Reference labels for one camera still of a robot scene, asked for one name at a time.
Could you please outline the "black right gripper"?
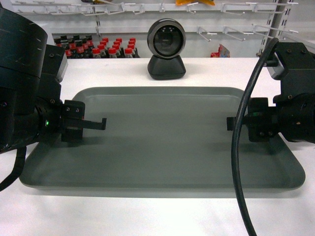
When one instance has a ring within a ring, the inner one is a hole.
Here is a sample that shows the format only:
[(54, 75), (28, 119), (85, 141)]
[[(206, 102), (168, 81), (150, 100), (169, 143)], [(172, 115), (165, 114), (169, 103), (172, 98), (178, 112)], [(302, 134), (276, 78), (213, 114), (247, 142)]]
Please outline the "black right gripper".
[[(248, 129), (250, 142), (268, 142), (278, 134), (277, 108), (268, 106), (268, 98), (250, 98), (247, 111), (242, 125)], [(227, 131), (234, 131), (235, 123), (236, 117), (227, 117)]]

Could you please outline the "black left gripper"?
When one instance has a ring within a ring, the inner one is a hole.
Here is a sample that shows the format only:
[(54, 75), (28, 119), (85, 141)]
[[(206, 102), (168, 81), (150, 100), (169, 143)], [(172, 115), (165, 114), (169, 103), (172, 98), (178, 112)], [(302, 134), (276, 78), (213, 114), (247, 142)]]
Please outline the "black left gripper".
[[(50, 99), (38, 97), (35, 103), (39, 115), (39, 125), (36, 142), (45, 142), (54, 135), (61, 134), (62, 142), (79, 142), (83, 137), (83, 128), (105, 130), (107, 118), (101, 122), (84, 120), (85, 103), (81, 101), (61, 100), (51, 102)], [(69, 123), (73, 120), (83, 120), (83, 128)]]

